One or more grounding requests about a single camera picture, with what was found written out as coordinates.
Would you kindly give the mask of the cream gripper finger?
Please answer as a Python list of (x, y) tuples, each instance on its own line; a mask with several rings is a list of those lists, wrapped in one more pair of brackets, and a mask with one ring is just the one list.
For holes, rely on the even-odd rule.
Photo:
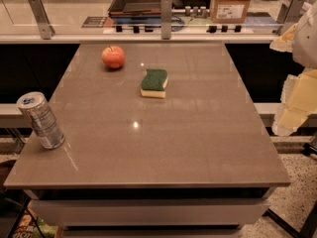
[(281, 36), (269, 45), (269, 48), (277, 52), (291, 53), (293, 51), (293, 40), (296, 27), (297, 23), (289, 27)]
[(297, 76), (289, 74), (280, 101), (271, 129), (277, 136), (289, 136), (317, 110), (317, 69), (305, 68)]

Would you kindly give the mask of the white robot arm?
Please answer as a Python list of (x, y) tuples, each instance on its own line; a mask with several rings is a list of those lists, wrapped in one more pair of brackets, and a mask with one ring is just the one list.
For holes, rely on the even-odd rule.
[(304, 67), (297, 76), (286, 78), (271, 126), (275, 135), (289, 136), (317, 110), (317, 2), (269, 47), (292, 53)]

